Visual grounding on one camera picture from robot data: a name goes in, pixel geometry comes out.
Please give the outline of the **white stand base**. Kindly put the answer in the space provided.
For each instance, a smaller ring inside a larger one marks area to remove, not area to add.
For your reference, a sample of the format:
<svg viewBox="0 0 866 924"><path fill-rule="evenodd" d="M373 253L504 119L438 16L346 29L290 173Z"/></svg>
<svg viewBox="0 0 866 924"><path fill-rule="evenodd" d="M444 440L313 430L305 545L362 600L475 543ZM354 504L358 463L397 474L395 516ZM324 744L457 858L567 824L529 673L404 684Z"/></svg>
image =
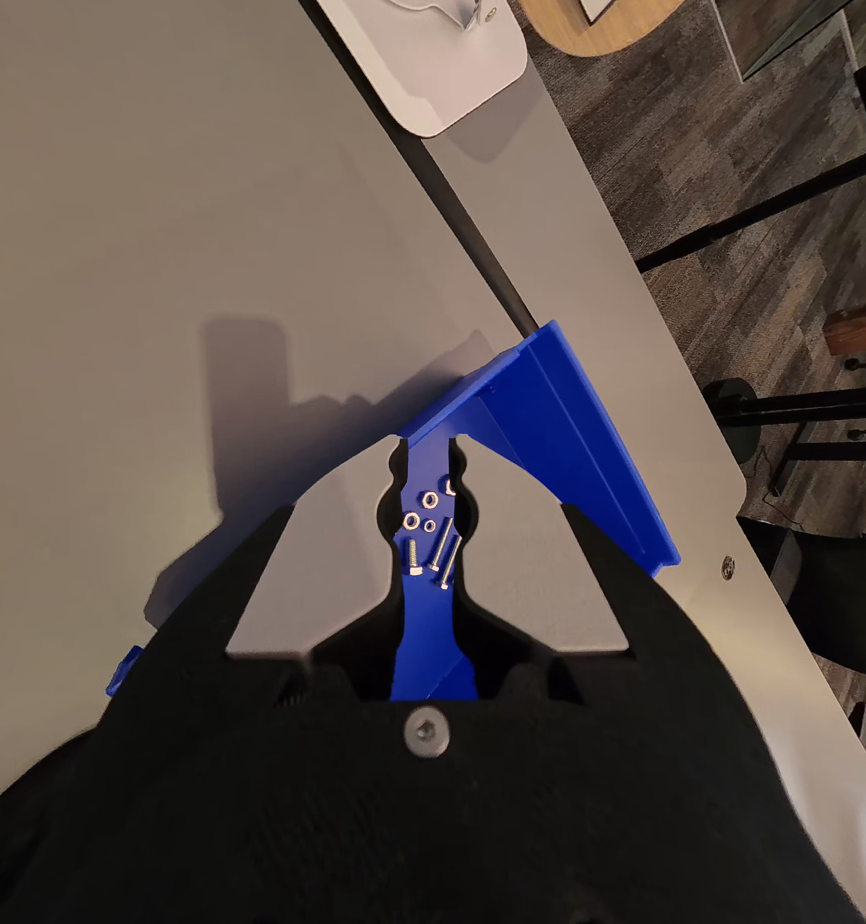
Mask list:
<svg viewBox="0 0 866 924"><path fill-rule="evenodd" d="M388 112L439 135L519 79L528 53L504 1L320 1Z"/></svg>

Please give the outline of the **black office chair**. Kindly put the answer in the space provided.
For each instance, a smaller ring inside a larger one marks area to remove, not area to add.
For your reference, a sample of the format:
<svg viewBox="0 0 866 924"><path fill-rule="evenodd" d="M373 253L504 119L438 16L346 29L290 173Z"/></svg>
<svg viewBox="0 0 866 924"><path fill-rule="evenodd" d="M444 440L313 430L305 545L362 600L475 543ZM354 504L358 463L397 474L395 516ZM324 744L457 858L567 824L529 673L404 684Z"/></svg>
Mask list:
<svg viewBox="0 0 866 924"><path fill-rule="evenodd" d="M866 675L866 538L737 520L808 649Z"/></svg>

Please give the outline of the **wooden support post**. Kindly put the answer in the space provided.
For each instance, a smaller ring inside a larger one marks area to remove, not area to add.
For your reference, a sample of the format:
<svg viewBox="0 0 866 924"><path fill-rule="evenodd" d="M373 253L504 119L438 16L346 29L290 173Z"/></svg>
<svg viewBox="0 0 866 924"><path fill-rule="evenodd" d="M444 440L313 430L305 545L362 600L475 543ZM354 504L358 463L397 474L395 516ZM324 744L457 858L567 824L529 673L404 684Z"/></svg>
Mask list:
<svg viewBox="0 0 866 924"><path fill-rule="evenodd" d="M866 350L866 304L832 312L823 334L832 356L850 356Z"/></svg>

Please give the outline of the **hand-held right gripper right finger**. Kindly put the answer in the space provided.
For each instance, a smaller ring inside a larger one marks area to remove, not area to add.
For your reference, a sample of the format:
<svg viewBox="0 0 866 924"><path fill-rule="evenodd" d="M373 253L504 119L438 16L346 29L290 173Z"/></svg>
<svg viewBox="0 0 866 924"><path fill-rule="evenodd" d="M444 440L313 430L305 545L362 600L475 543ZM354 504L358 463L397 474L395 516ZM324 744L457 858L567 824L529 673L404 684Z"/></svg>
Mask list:
<svg viewBox="0 0 866 924"><path fill-rule="evenodd" d="M452 627L471 660L625 653L615 618L561 501L495 450L458 435Z"/></svg>

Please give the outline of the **wooden display board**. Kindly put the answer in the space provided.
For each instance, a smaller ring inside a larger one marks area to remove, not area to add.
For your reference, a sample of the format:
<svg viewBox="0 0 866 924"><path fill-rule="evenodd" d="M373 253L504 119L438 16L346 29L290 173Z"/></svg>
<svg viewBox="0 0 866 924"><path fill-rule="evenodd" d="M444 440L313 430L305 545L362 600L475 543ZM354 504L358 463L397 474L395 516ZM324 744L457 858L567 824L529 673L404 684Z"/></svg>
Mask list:
<svg viewBox="0 0 866 924"><path fill-rule="evenodd" d="M579 1L511 2L538 36L570 56L589 58L622 51L647 37L682 1L615 1L590 25Z"/></svg>

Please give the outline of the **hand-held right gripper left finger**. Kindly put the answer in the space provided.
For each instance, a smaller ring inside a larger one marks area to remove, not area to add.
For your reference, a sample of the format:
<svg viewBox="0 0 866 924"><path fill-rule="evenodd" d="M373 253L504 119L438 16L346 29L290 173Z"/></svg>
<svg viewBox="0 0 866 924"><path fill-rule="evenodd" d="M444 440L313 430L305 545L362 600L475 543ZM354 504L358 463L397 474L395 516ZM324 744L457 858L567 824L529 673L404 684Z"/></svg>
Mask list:
<svg viewBox="0 0 866 924"><path fill-rule="evenodd" d="M389 597L406 453L400 436L386 435L294 503L228 656L302 659Z"/></svg>

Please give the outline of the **blue plastic bin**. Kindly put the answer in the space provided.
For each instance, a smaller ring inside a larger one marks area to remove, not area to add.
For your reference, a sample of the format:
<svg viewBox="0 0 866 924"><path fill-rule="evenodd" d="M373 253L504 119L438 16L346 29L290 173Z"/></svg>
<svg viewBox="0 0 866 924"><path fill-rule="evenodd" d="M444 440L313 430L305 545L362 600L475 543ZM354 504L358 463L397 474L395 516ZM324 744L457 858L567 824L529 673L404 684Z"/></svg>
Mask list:
<svg viewBox="0 0 866 924"><path fill-rule="evenodd" d="M400 570L393 590L378 607L321 643L306 657L231 658L227 643L258 579L293 512L293 505L318 480L370 447L357 441L323 463L321 477L303 480L301 456L270 456L267 474L297 474L278 496L278 509L260 524L213 573L189 593L161 627L147 650L133 648L121 662L107 694L125 687L126 701L138 697L175 705L212 701L228 707L250 694L273 690L281 699L303 697L324 668L344 673L364 701L494 699L506 676L533 664L547 678L548 696L585 701L579 676L588 665L630 670L654 657L661 631L685 616L654 577L676 565L680 555L665 528L611 419L555 321L462 377L454 387L400 432L380 430L406 444L406 479L401 526L395 536ZM540 480L561 501L575 537L598 579L629 643L625 653L554 655L532 653L526 660L471 660L462 653L452 627L453 575L439 587L449 556L457 495L442 491L450 474L450 446L458 435L495 450ZM439 493L439 505L423 508L425 491ZM408 531L404 514L415 511L421 526ZM427 567L440 524L452 517L439 572ZM423 522L437 523L426 533ZM404 541L416 539L422 576L404 567Z"/></svg>

